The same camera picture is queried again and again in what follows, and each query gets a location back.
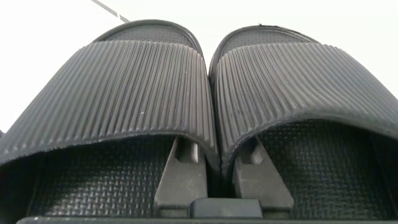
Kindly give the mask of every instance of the white background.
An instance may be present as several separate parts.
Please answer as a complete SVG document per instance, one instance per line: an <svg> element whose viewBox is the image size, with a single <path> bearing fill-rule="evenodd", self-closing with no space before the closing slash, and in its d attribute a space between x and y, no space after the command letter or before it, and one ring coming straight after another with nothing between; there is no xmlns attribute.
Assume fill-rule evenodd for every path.
<svg viewBox="0 0 398 224"><path fill-rule="evenodd" d="M243 26L278 25L347 51L398 97L398 2L102 0L130 21L164 19L191 30L206 64ZM0 3L0 129L7 131L80 47L122 22L90 0Z"/></svg>

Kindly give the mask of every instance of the textured footbed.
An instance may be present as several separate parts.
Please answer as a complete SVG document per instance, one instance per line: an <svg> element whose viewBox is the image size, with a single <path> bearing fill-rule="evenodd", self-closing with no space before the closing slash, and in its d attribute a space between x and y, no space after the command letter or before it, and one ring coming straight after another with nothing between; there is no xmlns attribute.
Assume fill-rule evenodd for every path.
<svg viewBox="0 0 398 224"><path fill-rule="evenodd" d="M259 135L294 198L294 219L395 219L378 148L364 130L324 120Z"/></svg>
<svg viewBox="0 0 398 224"><path fill-rule="evenodd" d="M148 136L75 146L3 167L0 223L29 216L153 217L174 139Z"/></svg>

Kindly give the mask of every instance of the slide sandal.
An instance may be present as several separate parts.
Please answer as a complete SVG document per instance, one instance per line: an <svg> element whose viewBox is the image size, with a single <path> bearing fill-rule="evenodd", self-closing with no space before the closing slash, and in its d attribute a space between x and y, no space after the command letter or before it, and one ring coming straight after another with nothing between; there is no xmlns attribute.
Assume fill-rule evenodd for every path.
<svg viewBox="0 0 398 224"><path fill-rule="evenodd" d="M398 100L346 52L247 27L220 43L210 79L231 195L266 218L397 218Z"/></svg>
<svg viewBox="0 0 398 224"><path fill-rule="evenodd" d="M186 217L220 171L199 52L185 28L138 21L75 53L0 140L0 223Z"/></svg>

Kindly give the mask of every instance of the black rubber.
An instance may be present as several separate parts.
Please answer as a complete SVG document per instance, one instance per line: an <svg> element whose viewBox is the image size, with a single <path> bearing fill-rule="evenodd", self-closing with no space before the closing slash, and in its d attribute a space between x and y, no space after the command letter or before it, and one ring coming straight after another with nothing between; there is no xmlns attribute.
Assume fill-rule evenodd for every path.
<svg viewBox="0 0 398 224"><path fill-rule="evenodd" d="M29 217L18 224L368 224L369 221L336 221L336 220L262 220L247 218L190 218L190 219L125 219L125 218L45 218ZM396 224L396 221L372 221L373 224Z"/></svg>
<svg viewBox="0 0 398 224"><path fill-rule="evenodd" d="M215 68L218 61L230 50L248 45L297 42L318 43L318 41L297 31L277 26L249 26L232 31L220 42L211 58L209 69L210 80L215 78Z"/></svg>
<svg viewBox="0 0 398 224"><path fill-rule="evenodd" d="M183 44L203 56L197 38L187 28L169 21L151 19L127 22L107 31L93 42L108 40L146 40Z"/></svg>
<svg viewBox="0 0 398 224"><path fill-rule="evenodd" d="M176 26L139 21L148 31L140 38L158 23ZM165 33L157 28L150 36L161 39ZM208 172L219 172L213 122L197 50L178 41L93 42L2 137L0 223L30 215L154 217L156 188L176 136L197 143Z"/></svg>
<svg viewBox="0 0 398 224"><path fill-rule="evenodd" d="M396 219L385 164L398 147L397 99L347 53L290 33L233 32L213 58L234 34L253 45L233 44L210 68L224 181L240 145L259 136L295 200L291 218ZM379 135L394 147L375 144Z"/></svg>

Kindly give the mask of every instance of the rubber sole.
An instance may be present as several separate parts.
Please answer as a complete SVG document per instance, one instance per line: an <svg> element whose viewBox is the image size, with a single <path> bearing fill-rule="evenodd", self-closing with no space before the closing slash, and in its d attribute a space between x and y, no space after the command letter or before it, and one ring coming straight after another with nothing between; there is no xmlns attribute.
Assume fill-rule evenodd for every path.
<svg viewBox="0 0 398 224"><path fill-rule="evenodd" d="M107 40L146 40L183 44L203 56L197 38L187 28L169 21L153 19L128 22L107 31L93 42Z"/></svg>

